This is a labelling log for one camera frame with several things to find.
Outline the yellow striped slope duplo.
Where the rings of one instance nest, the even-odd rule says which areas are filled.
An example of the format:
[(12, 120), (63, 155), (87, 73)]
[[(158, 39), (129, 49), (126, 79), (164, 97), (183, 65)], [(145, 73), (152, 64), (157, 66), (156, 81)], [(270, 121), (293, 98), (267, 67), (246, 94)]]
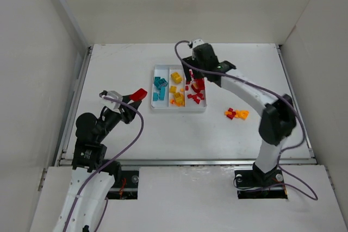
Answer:
[(184, 102), (184, 95), (180, 92), (176, 92), (173, 94), (173, 98), (176, 103), (182, 104)]

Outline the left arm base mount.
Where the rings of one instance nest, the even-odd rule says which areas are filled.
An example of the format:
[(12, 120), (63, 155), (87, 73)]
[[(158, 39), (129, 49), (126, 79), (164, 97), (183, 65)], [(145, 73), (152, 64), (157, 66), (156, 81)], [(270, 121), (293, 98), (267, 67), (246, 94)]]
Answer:
[(107, 193), (109, 200), (134, 200), (138, 198), (139, 168), (122, 166), (114, 161), (102, 172), (109, 173), (115, 178), (115, 182)]

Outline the red duplo brick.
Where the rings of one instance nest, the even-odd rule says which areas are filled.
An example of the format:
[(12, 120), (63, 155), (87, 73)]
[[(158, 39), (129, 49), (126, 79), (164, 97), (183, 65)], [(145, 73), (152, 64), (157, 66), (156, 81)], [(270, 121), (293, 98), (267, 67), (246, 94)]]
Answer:
[(130, 95), (129, 99), (137, 102), (143, 100), (147, 96), (147, 91), (144, 90), (143, 88), (140, 88), (136, 92)]

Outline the red flower duplo piece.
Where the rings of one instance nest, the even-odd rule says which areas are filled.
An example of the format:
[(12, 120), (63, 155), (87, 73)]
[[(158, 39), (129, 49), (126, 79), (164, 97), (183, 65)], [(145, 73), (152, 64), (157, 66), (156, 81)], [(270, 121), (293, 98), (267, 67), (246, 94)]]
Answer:
[(205, 90), (204, 79), (195, 79), (191, 82), (191, 88), (195, 93), (200, 93)]

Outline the yellow duplo brick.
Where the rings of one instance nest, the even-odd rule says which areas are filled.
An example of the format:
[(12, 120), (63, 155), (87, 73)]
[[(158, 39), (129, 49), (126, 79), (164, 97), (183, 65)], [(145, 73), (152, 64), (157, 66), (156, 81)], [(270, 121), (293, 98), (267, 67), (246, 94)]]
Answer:
[(170, 74), (170, 77), (175, 84), (180, 84), (183, 80), (182, 76), (178, 72), (173, 72), (172, 74)]

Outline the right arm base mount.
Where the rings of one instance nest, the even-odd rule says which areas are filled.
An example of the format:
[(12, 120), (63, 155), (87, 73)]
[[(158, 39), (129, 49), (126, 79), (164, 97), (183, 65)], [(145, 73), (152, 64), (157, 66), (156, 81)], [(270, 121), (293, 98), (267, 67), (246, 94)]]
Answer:
[(235, 170), (233, 185), (238, 199), (288, 199), (282, 171), (275, 169), (266, 179), (254, 170)]

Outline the teal frog duplo piece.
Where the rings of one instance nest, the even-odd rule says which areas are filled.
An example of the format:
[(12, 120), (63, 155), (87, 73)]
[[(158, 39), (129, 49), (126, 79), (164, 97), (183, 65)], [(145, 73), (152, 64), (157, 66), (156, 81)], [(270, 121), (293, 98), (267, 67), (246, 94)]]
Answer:
[(165, 87), (162, 87), (160, 89), (160, 93), (159, 93), (159, 100), (160, 101), (163, 101), (165, 99), (165, 93), (166, 93), (166, 88)]

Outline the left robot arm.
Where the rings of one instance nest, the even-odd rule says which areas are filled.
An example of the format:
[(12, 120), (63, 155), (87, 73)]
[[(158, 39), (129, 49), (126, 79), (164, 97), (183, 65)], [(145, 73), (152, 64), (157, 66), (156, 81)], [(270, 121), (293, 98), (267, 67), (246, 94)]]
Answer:
[(90, 112), (76, 119), (76, 143), (72, 160), (69, 189), (54, 231), (98, 231), (108, 206), (107, 194), (121, 178), (121, 164), (107, 160), (107, 147), (102, 143), (120, 123), (131, 123), (141, 116), (138, 108), (147, 92), (122, 96), (103, 91), (103, 109), (99, 116)]

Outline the teal duplo brick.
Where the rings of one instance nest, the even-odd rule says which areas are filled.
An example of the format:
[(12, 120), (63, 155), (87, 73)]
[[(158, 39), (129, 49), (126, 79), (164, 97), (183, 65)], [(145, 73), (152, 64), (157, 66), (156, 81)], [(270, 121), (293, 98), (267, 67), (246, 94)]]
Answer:
[(158, 90), (161, 90), (162, 87), (164, 87), (164, 88), (167, 87), (168, 82), (165, 80), (165, 78), (155, 77), (154, 78), (154, 85)]
[(159, 99), (159, 95), (157, 92), (154, 92), (153, 95), (152, 95), (152, 100), (153, 101), (157, 101)]

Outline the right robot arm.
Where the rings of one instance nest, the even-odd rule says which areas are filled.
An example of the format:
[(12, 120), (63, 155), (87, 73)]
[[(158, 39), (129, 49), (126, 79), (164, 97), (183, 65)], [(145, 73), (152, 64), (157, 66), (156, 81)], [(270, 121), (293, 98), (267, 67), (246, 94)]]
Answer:
[(261, 182), (270, 179), (277, 170), (283, 145), (296, 127), (292, 98), (252, 83), (231, 62), (219, 61), (211, 44), (201, 39), (185, 43), (191, 49), (191, 56), (181, 59), (187, 79), (206, 78), (242, 99), (260, 116), (262, 144), (252, 171)]

